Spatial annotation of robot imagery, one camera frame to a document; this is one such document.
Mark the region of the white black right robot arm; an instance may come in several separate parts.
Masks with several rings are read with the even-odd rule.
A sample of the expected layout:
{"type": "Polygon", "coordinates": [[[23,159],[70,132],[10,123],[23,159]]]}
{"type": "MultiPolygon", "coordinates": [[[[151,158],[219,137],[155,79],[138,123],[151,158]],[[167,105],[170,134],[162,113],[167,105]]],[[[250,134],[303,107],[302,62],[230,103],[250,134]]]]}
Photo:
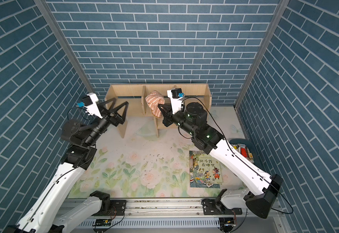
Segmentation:
{"type": "Polygon", "coordinates": [[[159,104],[163,124],[175,124],[191,135],[194,145],[224,164],[245,185],[239,193],[223,191],[219,201],[228,209],[247,208],[260,218],[267,218],[277,199],[283,179],[259,169],[234,149],[221,131],[207,124],[208,112],[200,103],[189,103],[184,110],[174,112],[171,105],[159,104]]]}

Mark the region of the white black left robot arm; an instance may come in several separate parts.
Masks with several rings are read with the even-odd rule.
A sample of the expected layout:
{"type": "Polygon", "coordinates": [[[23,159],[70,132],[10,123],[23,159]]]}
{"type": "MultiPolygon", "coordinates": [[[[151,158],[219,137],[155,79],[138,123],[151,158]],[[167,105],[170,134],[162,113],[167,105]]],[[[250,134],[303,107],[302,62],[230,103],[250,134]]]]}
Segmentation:
{"type": "Polygon", "coordinates": [[[62,128],[61,138],[70,143],[55,175],[31,209],[15,225],[4,229],[6,233],[70,233],[94,214],[110,214],[110,195],[94,191],[79,206],[63,216],[59,209],[72,187],[87,171],[97,152],[96,143],[109,126],[123,125],[129,103],[116,105],[116,99],[99,102],[95,94],[85,96],[77,108],[85,108],[95,116],[90,124],[69,119],[62,128]]]}

